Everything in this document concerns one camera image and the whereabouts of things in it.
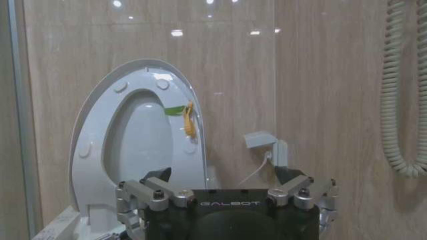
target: wall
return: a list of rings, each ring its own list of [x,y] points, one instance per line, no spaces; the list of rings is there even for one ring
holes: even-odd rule
[[[0,2],[0,239],[28,239],[8,2]]]
[[[415,0],[400,93],[404,156],[416,156]],[[396,176],[380,140],[387,1],[276,0],[278,134],[291,165],[340,185],[335,240],[427,239],[427,180]]]
[[[274,0],[24,0],[43,220],[69,204],[68,151],[79,109],[127,61],[161,59],[195,87],[207,159],[226,188],[263,159],[243,135],[276,132]],[[182,37],[171,30],[183,29]],[[250,35],[259,29],[260,35]],[[247,185],[266,187],[268,169]]]

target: green leaf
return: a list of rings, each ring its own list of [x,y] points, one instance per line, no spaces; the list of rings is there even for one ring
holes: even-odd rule
[[[168,116],[180,116],[184,113],[186,106],[175,106],[164,109],[164,114]]]

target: glass shower door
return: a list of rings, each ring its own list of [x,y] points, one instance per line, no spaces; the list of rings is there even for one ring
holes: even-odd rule
[[[8,1],[0,1],[0,240],[27,240],[28,219]]]

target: white cable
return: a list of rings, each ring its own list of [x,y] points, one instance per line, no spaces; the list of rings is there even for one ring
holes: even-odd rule
[[[400,88],[404,1],[388,0],[380,91],[380,129],[386,158],[398,173],[408,177],[427,175],[427,1],[418,1],[418,156],[410,163],[399,147],[398,101]]]
[[[255,174],[259,173],[259,171],[263,169],[263,167],[266,166],[268,160],[272,159],[272,152],[271,151],[267,151],[266,154],[264,154],[264,161],[262,162],[259,168],[255,170],[255,172],[251,173],[250,176],[247,176],[246,179],[242,180],[242,182],[238,184],[238,187],[244,184],[247,182],[247,180],[250,180],[251,177],[254,177]]]

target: yellow toy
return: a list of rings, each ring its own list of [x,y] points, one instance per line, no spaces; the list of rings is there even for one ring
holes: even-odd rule
[[[191,118],[194,112],[194,102],[190,101],[188,106],[184,108],[184,130],[186,134],[194,139],[196,137],[195,123]]]

